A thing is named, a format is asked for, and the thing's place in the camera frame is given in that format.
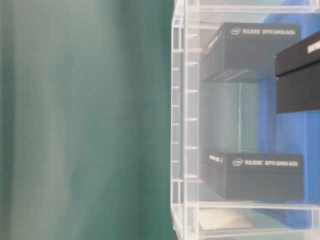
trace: intel realsense depth camera box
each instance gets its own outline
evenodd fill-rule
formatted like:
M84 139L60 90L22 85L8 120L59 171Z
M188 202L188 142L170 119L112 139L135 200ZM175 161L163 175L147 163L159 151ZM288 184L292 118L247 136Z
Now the intel realsense depth camera box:
M300 154L203 148L201 158L203 183L224 200L303 200L304 160Z
M259 82L275 75L275 54L301 39L297 24L225 22L201 52L201 80Z

